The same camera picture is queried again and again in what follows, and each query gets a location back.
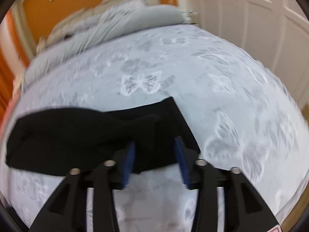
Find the pillow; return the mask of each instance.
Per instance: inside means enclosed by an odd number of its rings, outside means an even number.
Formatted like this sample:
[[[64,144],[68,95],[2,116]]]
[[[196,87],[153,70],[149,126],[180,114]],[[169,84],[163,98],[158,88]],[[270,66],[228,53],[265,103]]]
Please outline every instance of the pillow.
[[[116,15],[128,15],[133,11],[145,8],[144,0],[125,0],[109,7],[101,16],[99,23],[112,20]]]
[[[46,49],[46,38],[40,37],[39,43],[37,45],[37,55]]]
[[[78,18],[81,14],[83,14],[85,12],[85,8],[82,8],[78,11],[75,11],[73,13],[71,13],[70,15],[68,15],[66,18],[64,18],[63,20],[61,20],[59,23],[57,23],[54,27],[52,32],[55,32],[59,29],[61,29],[63,26],[65,26],[66,24],[68,24],[71,20]]]
[[[61,29],[52,32],[46,41],[46,46],[51,46],[53,44],[56,44],[60,41],[63,41],[74,34],[85,31],[87,29],[90,29],[91,27],[94,27],[98,25],[98,22],[101,18],[101,14],[93,15],[90,17],[87,17],[85,20],[77,21],[73,25],[66,25],[62,27]]]

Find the headboard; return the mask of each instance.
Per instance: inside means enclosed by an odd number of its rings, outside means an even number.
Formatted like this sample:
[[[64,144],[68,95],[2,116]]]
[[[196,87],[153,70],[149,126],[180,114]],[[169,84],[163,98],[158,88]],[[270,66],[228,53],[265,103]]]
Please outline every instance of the headboard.
[[[53,32],[56,30],[59,30],[60,28],[62,28],[64,25],[70,24],[70,22],[75,23],[79,20],[83,20],[91,15],[94,14],[100,14],[102,12],[104,12],[107,7],[110,7],[116,3],[120,3],[124,0],[103,0],[100,4],[98,4],[95,7],[91,7],[91,8],[82,8],[78,11],[75,11],[73,13],[71,13],[70,15],[68,15],[67,17],[65,17],[64,19],[62,19],[60,22],[58,22],[54,27],[53,27]],[[160,4],[160,0],[145,0],[145,3],[147,5],[157,5]]]
[[[11,11],[26,55],[31,60],[41,36],[47,37],[53,27],[73,12],[95,7],[103,0],[16,0]],[[171,0],[160,0],[169,3]]]

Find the blue gripper pad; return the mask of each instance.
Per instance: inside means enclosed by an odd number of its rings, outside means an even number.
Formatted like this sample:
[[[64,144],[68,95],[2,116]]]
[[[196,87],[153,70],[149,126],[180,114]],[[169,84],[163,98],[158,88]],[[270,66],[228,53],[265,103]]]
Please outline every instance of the blue gripper pad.
[[[122,164],[122,187],[125,188],[129,182],[135,162],[135,142],[130,142],[128,152]]]
[[[174,142],[174,150],[176,155],[176,160],[179,164],[183,183],[187,185],[187,188],[190,189],[191,181],[190,181],[190,168],[184,154],[184,147],[180,137],[175,138]]]

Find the grey bedding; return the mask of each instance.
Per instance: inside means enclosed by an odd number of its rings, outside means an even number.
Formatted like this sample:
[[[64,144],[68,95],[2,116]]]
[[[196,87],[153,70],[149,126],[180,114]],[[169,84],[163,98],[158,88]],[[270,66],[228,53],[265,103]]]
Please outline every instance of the grey bedding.
[[[61,48],[67,48],[65,42],[55,46]],[[52,55],[51,50],[38,59]],[[201,157],[219,168],[240,167],[279,222],[308,182],[308,127],[284,85],[245,51],[198,27],[155,27],[112,39],[30,84],[11,117],[4,145],[16,118],[29,112],[64,106],[111,111],[173,96]],[[9,169],[2,148],[1,192],[30,226],[62,178]],[[114,191],[120,229],[190,231],[196,196],[185,189],[177,165],[132,175],[126,190]],[[88,231],[91,197],[90,191]]]
[[[185,20],[182,11],[170,5],[145,7],[127,15],[116,14],[110,21],[102,21],[85,32],[75,34],[32,60],[24,75],[23,91],[25,92],[36,80],[46,75],[50,69],[102,42],[138,30],[180,24]]]

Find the butterfly pattern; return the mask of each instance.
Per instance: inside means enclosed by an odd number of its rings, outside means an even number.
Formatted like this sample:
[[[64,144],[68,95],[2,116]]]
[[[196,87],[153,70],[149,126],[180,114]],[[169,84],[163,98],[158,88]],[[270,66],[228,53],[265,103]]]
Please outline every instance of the butterfly pattern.
[[[147,94],[153,94],[160,89],[161,71],[153,72],[147,76],[123,75],[120,92],[124,96],[130,96],[138,88],[141,88]]]
[[[302,187],[291,186],[307,180],[308,126],[286,87],[244,50],[192,25],[112,39],[23,88],[4,140],[16,119],[30,112],[56,107],[111,111],[172,96],[200,156],[223,169],[240,167],[280,223],[302,194]],[[0,191],[29,226],[61,180],[12,170],[0,153]],[[121,231],[191,230],[197,191],[185,189],[178,165],[132,175],[127,189],[113,194]],[[223,190],[218,199],[218,231],[223,231]],[[90,204],[88,232],[93,229]]]
[[[233,89],[232,80],[227,76],[217,76],[213,74],[208,74],[212,78],[211,88],[215,93],[231,93],[235,94]]]
[[[252,182],[258,182],[264,172],[263,162],[268,157],[266,145],[252,138],[240,137],[234,123],[224,112],[217,113],[215,133],[206,141],[205,158],[221,161],[240,158],[245,174]]]

